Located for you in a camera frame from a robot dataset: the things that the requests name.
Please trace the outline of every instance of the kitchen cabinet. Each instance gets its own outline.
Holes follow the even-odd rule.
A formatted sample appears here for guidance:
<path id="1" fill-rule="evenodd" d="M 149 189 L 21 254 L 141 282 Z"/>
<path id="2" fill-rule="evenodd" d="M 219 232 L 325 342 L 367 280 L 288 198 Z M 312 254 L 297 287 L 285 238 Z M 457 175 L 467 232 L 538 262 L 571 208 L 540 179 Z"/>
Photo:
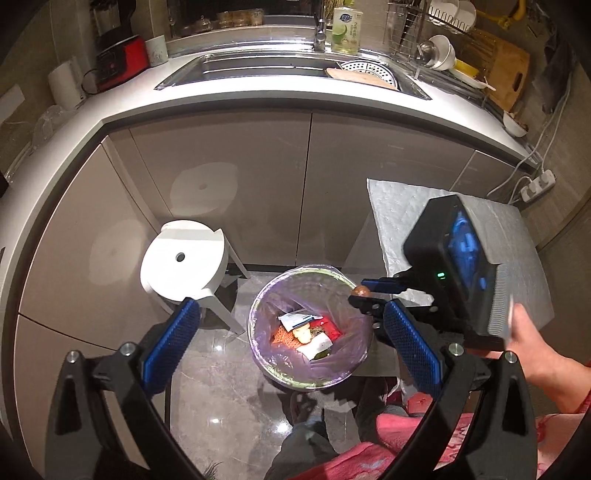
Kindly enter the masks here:
<path id="1" fill-rule="evenodd" d="M 66 353 L 79 350 L 84 356 L 110 355 L 112 350 L 62 335 L 18 316 L 14 344 L 14 390 L 17 412 L 27 453 L 41 475 L 45 472 L 45 439 L 51 399 Z M 153 403 L 163 416 L 163 396 Z M 137 445 L 123 420 L 114 394 L 106 395 L 113 425 L 129 459 L 145 466 Z"/>
<path id="2" fill-rule="evenodd" d="M 106 348 L 139 341 L 167 318 L 139 281 L 144 253 L 155 236 L 98 146 L 43 232 L 20 313 Z"/>
<path id="3" fill-rule="evenodd" d="M 449 189 L 473 152 L 391 122 L 314 112 L 297 265 L 344 264 L 371 209 L 366 179 Z"/>
<path id="4" fill-rule="evenodd" d="M 156 188 L 131 132 L 128 128 L 111 132 L 101 144 L 125 188 L 150 225 L 159 232 L 174 218 Z"/>
<path id="5" fill-rule="evenodd" d="M 495 157 L 476 150 L 451 190 L 473 197 L 486 198 L 486 194 L 503 183 L 514 168 Z M 504 187 L 491 195 L 489 200 L 507 202 L 519 177 L 521 175 L 516 173 Z"/>
<path id="6" fill-rule="evenodd" d="M 285 110 L 205 112 L 130 131 L 175 218 L 222 228 L 244 263 L 289 266 L 310 118 Z"/>

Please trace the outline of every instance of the kitchen counter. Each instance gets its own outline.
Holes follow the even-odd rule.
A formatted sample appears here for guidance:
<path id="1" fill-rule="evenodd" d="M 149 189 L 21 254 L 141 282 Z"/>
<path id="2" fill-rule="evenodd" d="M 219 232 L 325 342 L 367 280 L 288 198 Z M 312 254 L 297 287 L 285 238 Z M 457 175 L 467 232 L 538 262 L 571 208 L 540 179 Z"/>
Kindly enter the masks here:
<path id="1" fill-rule="evenodd" d="M 124 85 L 89 98 L 76 116 L 45 146 L 25 158 L 12 175 L 10 188 L 0 199 L 0 331 L 5 317 L 16 316 L 18 299 L 11 295 L 20 294 L 18 290 L 24 281 L 22 270 L 27 267 L 24 264 L 34 252 L 34 239 L 43 231 L 44 224 L 37 219 L 47 219 L 50 214 L 44 211 L 44 206 L 52 194 L 63 191 L 57 187 L 63 187 L 73 178 L 82 157 L 87 158 L 113 129 L 200 109 L 289 105 L 395 120 L 489 152 L 512 165 L 527 154 L 492 115 L 458 96 L 421 82 L 417 84 L 432 100 L 308 76 L 228 78 L 154 90 L 195 56 L 171 59 Z M 0 402 L 0 414 L 6 424 L 3 402 Z"/>

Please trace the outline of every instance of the food waste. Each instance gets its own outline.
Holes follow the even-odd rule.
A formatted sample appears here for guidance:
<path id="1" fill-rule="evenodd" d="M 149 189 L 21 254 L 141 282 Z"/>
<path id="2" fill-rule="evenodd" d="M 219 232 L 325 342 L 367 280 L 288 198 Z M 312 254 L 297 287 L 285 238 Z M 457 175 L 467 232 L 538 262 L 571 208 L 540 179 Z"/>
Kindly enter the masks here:
<path id="1" fill-rule="evenodd" d="M 310 361 L 330 355 L 333 343 L 343 334 L 327 317 L 298 310 L 279 317 L 280 325 L 272 345 L 285 345 L 302 353 Z"/>

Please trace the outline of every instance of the paper towel roll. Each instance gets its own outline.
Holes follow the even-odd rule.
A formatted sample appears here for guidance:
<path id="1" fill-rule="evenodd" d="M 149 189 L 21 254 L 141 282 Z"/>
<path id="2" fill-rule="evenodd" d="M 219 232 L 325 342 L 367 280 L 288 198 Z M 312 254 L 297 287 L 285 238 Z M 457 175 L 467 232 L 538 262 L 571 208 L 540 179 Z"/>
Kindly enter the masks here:
<path id="1" fill-rule="evenodd" d="M 75 60 L 68 60 L 47 76 L 53 99 L 65 110 L 73 110 L 86 98 L 77 70 Z"/>

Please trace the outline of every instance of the faucet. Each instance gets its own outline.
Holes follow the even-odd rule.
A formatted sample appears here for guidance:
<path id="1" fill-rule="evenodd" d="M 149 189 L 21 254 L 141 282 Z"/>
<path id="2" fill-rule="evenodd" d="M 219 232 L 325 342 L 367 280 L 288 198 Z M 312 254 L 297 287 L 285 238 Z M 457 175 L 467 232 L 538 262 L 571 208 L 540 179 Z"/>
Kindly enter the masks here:
<path id="1" fill-rule="evenodd" d="M 318 2 L 319 11 L 314 14 L 316 20 L 316 33 L 314 34 L 314 51 L 324 53 L 326 51 L 326 20 L 324 19 L 324 0 Z"/>

